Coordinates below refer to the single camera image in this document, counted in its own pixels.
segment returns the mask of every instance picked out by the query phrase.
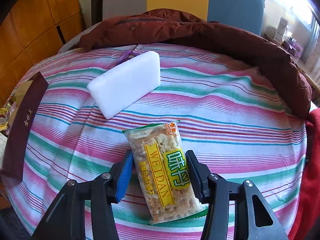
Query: striped bed sheet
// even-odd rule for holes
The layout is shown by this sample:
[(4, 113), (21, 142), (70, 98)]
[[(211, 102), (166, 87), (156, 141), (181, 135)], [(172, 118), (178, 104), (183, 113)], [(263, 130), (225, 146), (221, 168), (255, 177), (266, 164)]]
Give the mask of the striped bed sheet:
[[(160, 55), (161, 85), (106, 120), (86, 86), (132, 50)], [(252, 180), (289, 233), (298, 206), (307, 147), (303, 120), (291, 114), (257, 67), (190, 47), (148, 44), (60, 53), (32, 67), (49, 87), (33, 121), (23, 181), (3, 177), (10, 201), (33, 233), (69, 179), (92, 180), (108, 172), (129, 149), (122, 130), (179, 119), (184, 150), (225, 179)], [(205, 217), (147, 225), (150, 218), (134, 171), (125, 197), (113, 205), (120, 239), (200, 239)], [(93, 239), (90, 201), (86, 238)], [(228, 239), (233, 239), (230, 203)]]

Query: metal screw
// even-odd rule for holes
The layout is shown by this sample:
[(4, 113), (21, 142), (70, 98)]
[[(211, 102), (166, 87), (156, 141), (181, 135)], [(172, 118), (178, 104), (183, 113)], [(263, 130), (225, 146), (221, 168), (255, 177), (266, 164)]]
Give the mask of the metal screw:
[(76, 181), (74, 179), (68, 180), (67, 182), (68, 186), (73, 186), (74, 184), (76, 184)]
[(252, 187), (253, 186), (253, 182), (251, 180), (248, 180), (248, 179), (246, 181), (244, 181), (244, 184), (246, 186), (248, 186), (248, 187)]
[(216, 173), (211, 173), (211, 174), (209, 175), (209, 177), (210, 177), (210, 179), (212, 179), (212, 180), (217, 180), (217, 179), (219, 179), (219, 175), (216, 174)]
[(101, 175), (101, 178), (103, 179), (110, 179), (110, 177), (111, 177), (110, 173), (107, 173), (107, 172)]

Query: yellow label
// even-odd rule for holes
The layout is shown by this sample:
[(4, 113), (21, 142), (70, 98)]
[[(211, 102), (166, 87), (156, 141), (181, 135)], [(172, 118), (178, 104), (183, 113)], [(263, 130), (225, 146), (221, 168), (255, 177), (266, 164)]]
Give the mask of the yellow label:
[(175, 189), (183, 189), (190, 184), (186, 157), (182, 149), (163, 154), (165, 168), (170, 184)]
[(145, 149), (161, 205), (165, 207), (167, 204), (174, 204), (170, 184), (166, 176), (157, 143), (145, 145)]

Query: brown jacket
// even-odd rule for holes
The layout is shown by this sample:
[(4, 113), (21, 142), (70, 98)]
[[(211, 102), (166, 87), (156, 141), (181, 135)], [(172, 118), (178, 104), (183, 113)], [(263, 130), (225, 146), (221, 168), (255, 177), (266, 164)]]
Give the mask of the brown jacket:
[(156, 9), (114, 17), (83, 35), (76, 47), (98, 49), (155, 42), (205, 49), (258, 66), (292, 112), (302, 119), (308, 116), (311, 87), (286, 51), (253, 33), (209, 23), (192, 14)]

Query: white sponge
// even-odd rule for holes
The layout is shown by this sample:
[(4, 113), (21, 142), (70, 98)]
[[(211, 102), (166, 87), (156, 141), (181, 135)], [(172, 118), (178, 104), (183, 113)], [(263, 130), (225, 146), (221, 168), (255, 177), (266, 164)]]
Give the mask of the white sponge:
[(87, 88), (106, 119), (160, 85), (160, 57), (154, 51), (138, 55), (92, 80)]

